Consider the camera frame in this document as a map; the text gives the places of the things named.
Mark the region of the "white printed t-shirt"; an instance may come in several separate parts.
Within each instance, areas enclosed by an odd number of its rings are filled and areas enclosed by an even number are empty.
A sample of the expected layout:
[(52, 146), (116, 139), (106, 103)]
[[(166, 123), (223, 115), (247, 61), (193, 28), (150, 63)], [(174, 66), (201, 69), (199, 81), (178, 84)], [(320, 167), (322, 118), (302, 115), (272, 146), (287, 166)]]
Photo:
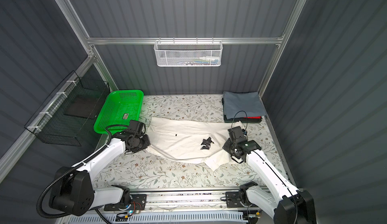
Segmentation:
[(170, 120), (153, 117), (147, 127), (151, 145), (147, 151), (169, 160), (200, 164), (212, 171), (233, 164), (223, 145), (229, 138), (228, 123)]

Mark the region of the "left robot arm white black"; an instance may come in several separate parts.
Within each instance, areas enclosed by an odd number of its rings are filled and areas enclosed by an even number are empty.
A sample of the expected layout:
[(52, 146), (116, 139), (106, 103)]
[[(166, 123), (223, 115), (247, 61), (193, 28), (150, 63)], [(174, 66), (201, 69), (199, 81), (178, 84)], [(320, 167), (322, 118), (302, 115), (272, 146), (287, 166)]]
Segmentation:
[(121, 126), (123, 130), (113, 133), (112, 129), (117, 127), (117, 124), (105, 127), (107, 142), (90, 156), (56, 172), (54, 180), (38, 198), (36, 210), (40, 216), (47, 219), (82, 216), (108, 204), (118, 204), (123, 210), (133, 207), (128, 187), (113, 185), (95, 189), (92, 184), (116, 157), (140, 152), (151, 145), (144, 123), (131, 120), (129, 125)]

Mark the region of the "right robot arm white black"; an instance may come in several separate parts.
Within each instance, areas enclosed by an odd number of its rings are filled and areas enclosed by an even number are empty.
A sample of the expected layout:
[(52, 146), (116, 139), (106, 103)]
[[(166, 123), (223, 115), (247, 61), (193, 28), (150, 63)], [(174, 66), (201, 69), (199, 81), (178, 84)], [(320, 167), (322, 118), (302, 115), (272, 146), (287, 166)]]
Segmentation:
[(314, 199), (308, 191), (300, 191), (271, 164), (261, 147), (248, 140), (241, 127), (228, 130), (223, 149), (236, 163), (248, 164), (261, 176), (269, 193), (254, 181), (243, 184), (237, 192), (227, 192), (228, 208), (255, 205), (269, 215), (275, 224), (315, 224)]

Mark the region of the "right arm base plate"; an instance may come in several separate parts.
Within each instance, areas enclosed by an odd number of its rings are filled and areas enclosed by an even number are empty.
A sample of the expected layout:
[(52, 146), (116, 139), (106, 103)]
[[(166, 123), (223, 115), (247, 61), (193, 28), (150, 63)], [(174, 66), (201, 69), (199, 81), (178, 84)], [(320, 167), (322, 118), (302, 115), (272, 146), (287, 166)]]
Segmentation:
[(244, 191), (228, 191), (225, 192), (225, 197), (222, 198), (227, 204), (228, 208), (242, 208), (242, 207), (259, 207), (248, 199), (246, 192)]

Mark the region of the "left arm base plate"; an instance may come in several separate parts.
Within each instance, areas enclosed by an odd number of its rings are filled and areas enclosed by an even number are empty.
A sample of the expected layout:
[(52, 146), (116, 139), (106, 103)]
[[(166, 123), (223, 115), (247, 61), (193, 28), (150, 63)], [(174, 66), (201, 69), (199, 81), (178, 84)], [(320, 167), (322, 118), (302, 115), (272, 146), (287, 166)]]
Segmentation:
[(117, 203), (107, 204), (104, 206), (104, 211), (143, 211), (147, 203), (146, 194), (134, 194), (131, 195), (131, 201), (128, 204)]

